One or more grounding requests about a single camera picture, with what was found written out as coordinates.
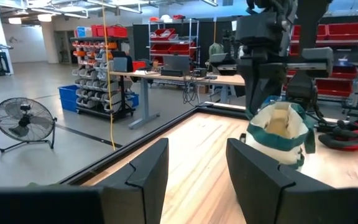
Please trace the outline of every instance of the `desk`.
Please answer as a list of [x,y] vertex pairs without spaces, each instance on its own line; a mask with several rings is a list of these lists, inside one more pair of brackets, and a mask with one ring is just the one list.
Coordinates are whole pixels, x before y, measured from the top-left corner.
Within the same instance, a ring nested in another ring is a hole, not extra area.
[[[215,105],[245,109],[241,106]],[[238,138],[247,125],[248,121],[243,119],[194,113],[84,185],[98,183],[158,139],[168,138],[168,184],[161,223],[244,224],[227,168],[226,139]],[[316,153],[305,157],[302,173],[336,188],[358,187],[358,152],[328,149],[318,141],[316,135]]]
[[[161,74],[146,75],[144,71],[135,71],[135,72],[110,72],[110,75],[124,75],[127,77],[138,77],[140,78],[140,107],[142,109],[142,118],[134,121],[129,124],[129,129],[136,129],[143,126],[145,123],[157,118],[160,116],[160,113],[152,114],[149,113],[149,87],[147,86],[148,79],[159,79],[159,80],[171,80],[171,81],[183,81],[190,80],[190,77],[169,77],[162,76]],[[205,83],[210,85],[222,85],[221,90],[221,101],[226,103],[227,93],[231,85],[240,85],[245,86],[244,79],[240,75],[234,76],[222,76],[217,75],[215,80],[205,80],[203,78],[197,78],[199,83]]]

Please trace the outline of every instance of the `green trim bag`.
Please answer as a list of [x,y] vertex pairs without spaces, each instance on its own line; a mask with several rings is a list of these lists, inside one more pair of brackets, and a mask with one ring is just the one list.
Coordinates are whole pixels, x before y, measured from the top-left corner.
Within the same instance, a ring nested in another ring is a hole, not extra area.
[[261,109],[249,122],[245,143],[282,164],[300,170],[307,154],[315,152],[314,124],[294,103],[276,102]]

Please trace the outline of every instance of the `fan grille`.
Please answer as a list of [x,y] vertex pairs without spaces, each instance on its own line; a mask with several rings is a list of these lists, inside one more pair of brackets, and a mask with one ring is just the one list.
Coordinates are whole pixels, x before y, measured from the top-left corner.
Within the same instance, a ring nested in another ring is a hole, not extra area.
[[34,100],[11,98],[0,103],[0,130],[15,140],[42,140],[52,132],[53,122],[48,109]]

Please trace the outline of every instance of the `laptop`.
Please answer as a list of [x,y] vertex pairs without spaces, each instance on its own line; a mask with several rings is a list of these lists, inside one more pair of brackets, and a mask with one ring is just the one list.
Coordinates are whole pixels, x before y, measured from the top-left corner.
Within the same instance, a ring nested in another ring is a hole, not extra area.
[[183,75],[190,75],[189,56],[167,55],[163,56],[164,70],[182,71]]

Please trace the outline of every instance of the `floor fan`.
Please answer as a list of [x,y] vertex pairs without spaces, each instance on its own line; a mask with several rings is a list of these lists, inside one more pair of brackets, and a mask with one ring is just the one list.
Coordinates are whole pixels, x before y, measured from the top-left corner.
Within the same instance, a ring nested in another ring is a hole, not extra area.
[[[48,143],[53,149],[55,143],[55,124],[57,118],[52,117],[46,107],[35,100],[27,98],[11,98],[0,103],[0,132],[19,141],[1,152],[33,142]],[[52,141],[45,140],[52,133]]]

